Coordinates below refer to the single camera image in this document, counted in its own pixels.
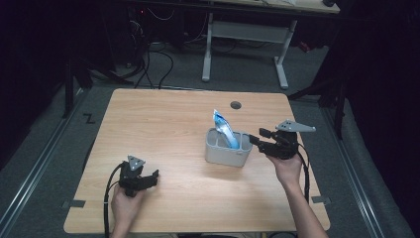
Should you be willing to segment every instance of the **human arm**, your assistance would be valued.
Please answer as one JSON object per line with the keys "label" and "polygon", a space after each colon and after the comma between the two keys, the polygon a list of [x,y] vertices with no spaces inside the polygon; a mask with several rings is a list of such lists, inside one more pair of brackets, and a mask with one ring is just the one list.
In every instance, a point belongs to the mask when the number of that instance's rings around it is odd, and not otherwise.
{"label": "human arm", "polygon": [[134,197],[127,196],[125,190],[118,184],[114,187],[114,196],[111,202],[115,225],[111,238],[125,238],[130,232],[134,220],[140,210],[146,190],[140,190]]}
{"label": "human arm", "polygon": [[267,157],[274,164],[277,178],[286,193],[298,237],[328,237],[300,188],[302,161],[299,156],[294,155],[289,160]]}

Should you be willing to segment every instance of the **white container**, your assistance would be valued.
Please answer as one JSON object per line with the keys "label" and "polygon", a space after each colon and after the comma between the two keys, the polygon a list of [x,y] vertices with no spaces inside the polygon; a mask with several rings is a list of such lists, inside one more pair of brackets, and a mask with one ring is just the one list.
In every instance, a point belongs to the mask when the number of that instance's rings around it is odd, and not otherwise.
{"label": "white container", "polygon": [[206,135],[206,161],[208,163],[220,164],[232,167],[243,167],[247,161],[253,144],[250,143],[250,136],[243,132],[234,131],[240,148],[229,148],[225,139],[216,128],[210,128]]}

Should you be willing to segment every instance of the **blue plastic package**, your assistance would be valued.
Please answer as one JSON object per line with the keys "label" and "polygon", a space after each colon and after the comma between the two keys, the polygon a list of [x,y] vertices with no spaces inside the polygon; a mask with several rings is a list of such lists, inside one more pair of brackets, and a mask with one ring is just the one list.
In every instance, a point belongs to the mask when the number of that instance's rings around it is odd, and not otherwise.
{"label": "blue plastic package", "polygon": [[226,119],[216,109],[214,109],[213,112],[213,120],[216,125],[216,130],[224,135],[223,138],[226,140],[226,144],[228,144],[229,148],[239,149],[238,140],[235,138],[228,121],[226,121]]}

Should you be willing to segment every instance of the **round black hole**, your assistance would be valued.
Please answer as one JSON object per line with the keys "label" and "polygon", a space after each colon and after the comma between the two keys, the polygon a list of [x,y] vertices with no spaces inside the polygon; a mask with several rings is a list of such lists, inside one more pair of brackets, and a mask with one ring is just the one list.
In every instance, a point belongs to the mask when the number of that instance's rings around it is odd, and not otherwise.
{"label": "round black hole", "polygon": [[239,101],[233,101],[233,102],[231,102],[231,107],[233,109],[238,110],[238,109],[240,109],[242,107],[242,104]]}

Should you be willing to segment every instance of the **light wood surface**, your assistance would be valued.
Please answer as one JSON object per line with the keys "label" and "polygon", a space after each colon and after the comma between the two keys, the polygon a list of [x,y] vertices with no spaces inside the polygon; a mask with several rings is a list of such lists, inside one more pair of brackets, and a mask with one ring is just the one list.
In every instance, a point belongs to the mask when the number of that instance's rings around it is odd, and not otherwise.
{"label": "light wood surface", "polygon": [[[241,102],[242,108],[232,109],[232,101]],[[257,147],[242,168],[205,161],[214,109],[234,131],[256,136],[261,127],[275,130],[285,119],[294,120],[287,97],[280,93],[117,89],[74,197],[86,203],[70,208],[64,230],[103,233],[106,182],[128,155],[146,160],[143,176],[159,170],[158,184],[148,189],[132,232],[295,230],[274,167]],[[310,179],[310,195],[320,195],[312,171]],[[328,229],[324,205],[311,206]],[[109,217],[112,229],[111,209]]]}
{"label": "light wood surface", "polygon": [[272,8],[282,8],[295,11],[307,11],[316,13],[340,13],[340,8],[337,4],[332,7],[327,7],[322,3],[322,0],[295,0],[295,4],[290,4],[288,1],[282,0],[266,0],[268,5],[265,5],[262,0],[212,0],[213,2],[230,3],[230,4],[244,4],[253,6],[264,6]]}

